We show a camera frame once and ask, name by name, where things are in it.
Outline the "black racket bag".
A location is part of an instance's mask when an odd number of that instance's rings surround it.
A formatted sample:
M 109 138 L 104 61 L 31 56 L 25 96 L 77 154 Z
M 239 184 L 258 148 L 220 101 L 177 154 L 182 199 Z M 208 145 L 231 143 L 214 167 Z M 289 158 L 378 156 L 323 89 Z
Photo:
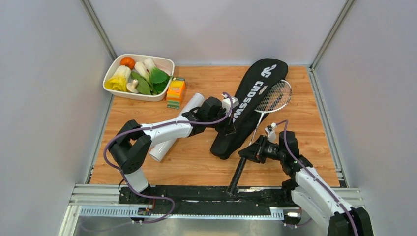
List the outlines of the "black racket bag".
M 269 90 L 286 78 L 288 70 L 286 62 L 271 58 L 260 59 L 248 68 L 235 93 L 239 101 L 239 105 L 233 108 L 236 132 L 228 135 L 218 132 L 210 148 L 214 156 L 226 160 L 242 146 L 261 116 L 255 109 Z

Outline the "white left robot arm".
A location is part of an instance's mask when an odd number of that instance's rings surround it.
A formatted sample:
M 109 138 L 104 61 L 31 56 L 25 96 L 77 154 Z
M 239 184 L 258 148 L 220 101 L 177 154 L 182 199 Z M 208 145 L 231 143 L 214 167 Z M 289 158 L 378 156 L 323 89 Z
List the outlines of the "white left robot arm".
M 232 110 L 239 101 L 226 92 L 223 96 L 223 100 L 209 97 L 201 105 L 165 122 L 138 124 L 134 119 L 130 120 L 107 143 L 103 158 L 121 173 L 137 203 L 144 204 L 150 198 L 142 165 L 151 147 L 200 134 L 206 128 L 220 131 L 234 127 Z

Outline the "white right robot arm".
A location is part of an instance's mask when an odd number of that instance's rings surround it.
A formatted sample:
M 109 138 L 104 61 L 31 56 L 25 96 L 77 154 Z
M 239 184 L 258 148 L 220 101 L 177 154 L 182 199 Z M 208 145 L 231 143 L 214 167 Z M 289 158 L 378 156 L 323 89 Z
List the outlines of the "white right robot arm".
M 353 206 L 329 187 L 312 163 L 300 154 L 293 131 L 281 131 L 277 143 L 261 135 L 238 154 L 255 163 L 264 164 L 267 159 L 279 161 L 290 177 L 282 182 L 281 201 L 302 208 L 328 236 L 374 235 L 366 209 Z

